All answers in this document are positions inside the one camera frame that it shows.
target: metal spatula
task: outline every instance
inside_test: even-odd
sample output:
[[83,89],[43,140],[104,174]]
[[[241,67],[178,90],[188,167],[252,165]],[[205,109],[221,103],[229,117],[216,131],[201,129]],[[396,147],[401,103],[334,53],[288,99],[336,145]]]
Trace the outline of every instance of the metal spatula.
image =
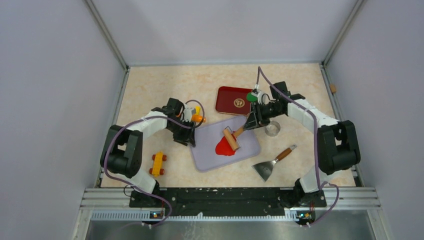
[[253,165],[252,168],[259,174],[263,181],[266,182],[273,173],[273,169],[276,163],[287,157],[287,155],[289,155],[296,147],[297,145],[293,144],[289,148],[282,151],[274,160],[257,163]]

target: green object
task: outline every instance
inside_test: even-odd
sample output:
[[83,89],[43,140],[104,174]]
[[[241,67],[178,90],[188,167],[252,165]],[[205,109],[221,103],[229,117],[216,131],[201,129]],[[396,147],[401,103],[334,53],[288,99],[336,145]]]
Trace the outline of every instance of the green object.
[[258,97],[257,97],[257,96],[255,96],[255,95],[253,95],[251,92],[249,92],[249,93],[247,94],[246,99],[247,99],[249,102],[251,102],[251,103],[253,103],[253,102],[257,102],[257,101],[258,101]]

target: wooden table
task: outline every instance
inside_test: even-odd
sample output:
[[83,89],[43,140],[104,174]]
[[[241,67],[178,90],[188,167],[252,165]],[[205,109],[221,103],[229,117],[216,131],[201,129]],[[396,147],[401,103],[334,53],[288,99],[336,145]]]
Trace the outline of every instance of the wooden table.
[[[286,81],[292,94],[302,94],[323,113],[334,116],[317,63],[262,64],[261,67],[271,82]],[[215,111],[218,88],[253,88],[257,69],[256,64],[132,67],[117,124],[123,126],[140,119],[152,108],[164,106],[170,97],[181,102],[190,99],[200,101],[205,108],[208,124],[232,118],[233,115]],[[263,78],[259,88],[270,93],[269,85]],[[141,168],[148,171],[153,164],[152,155],[163,151],[168,161],[163,164],[165,175],[156,178],[161,187],[291,187],[314,164],[313,134],[285,115],[273,120],[281,125],[278,136],[267,136],[264,128],[253,130],[261,146],[261,153],[255,157],[202,173],[195,168],[190,148],[174,142],[172,133],[165,129],[143,143]],[[251,166],[272,160],[294,143],[298,147],[279,162],[268,181],[263,182]],[[332,182],[338,186],[355,186],[350,170],[343,171]],[[101,183],[102,187],[124,185],[106,176]]]

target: gray wall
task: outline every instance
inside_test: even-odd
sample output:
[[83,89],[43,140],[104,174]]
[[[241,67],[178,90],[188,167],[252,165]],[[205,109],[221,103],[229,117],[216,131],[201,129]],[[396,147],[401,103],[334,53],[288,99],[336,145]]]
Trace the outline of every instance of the gray wall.
[[94,0],[133,65],[318,62],[356,0]]
[[82,0],[0,1],[0,239],[68,239],[123,70]]
[[368,1],[329,66],[396,239],[422,239],[423,13],[422,0]]

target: purple cutting board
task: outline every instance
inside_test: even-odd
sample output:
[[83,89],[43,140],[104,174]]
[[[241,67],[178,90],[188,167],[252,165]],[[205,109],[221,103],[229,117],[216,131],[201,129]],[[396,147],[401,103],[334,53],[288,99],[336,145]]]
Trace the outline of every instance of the purple cutting board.
[[241,147],[235,151],[234,155],[223,156],[215,153],[215,147],[224,136],[223,130],[229,126],[235,131],[245,122],[245,116],[235,116],[197,128],[194,132],[196,147],[191,147],[191,156],[197,170],[207,172],[258,155],[261,152],[261,146],[253,131],[245,131],[238,136],[237,140]]

